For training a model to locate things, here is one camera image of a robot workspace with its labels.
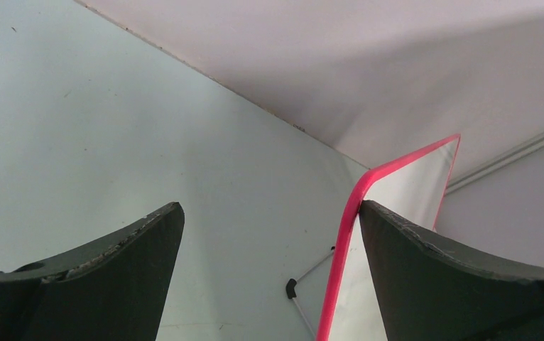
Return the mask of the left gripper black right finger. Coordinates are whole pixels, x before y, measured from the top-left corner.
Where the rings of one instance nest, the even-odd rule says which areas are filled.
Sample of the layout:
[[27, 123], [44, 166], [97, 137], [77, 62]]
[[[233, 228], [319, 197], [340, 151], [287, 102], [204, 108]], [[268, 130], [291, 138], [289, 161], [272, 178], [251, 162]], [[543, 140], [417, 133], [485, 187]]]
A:
[[372, 200], [361, 235], [390, 340], [544, 340], [544, 267], [494, 256]]

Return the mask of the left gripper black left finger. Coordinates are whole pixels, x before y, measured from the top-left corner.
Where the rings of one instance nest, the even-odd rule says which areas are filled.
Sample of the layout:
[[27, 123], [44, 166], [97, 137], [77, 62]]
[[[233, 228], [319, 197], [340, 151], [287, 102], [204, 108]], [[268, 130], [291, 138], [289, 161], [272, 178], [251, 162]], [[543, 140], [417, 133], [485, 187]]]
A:
[[0, 271], [0, 340], [155, 340], [185, 224], [177, 202]]

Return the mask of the pink-framed whiteboard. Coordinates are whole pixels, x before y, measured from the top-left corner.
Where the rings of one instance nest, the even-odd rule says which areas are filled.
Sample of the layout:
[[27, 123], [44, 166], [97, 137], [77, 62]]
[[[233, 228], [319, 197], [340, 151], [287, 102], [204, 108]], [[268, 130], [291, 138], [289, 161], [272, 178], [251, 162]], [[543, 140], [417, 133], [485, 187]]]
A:
[[448, 136], [365, 172], [339, 224], [316, 340], [386, 340], [364, 246], [359, 208], [377, 202], [434, 230], [460, 136]]

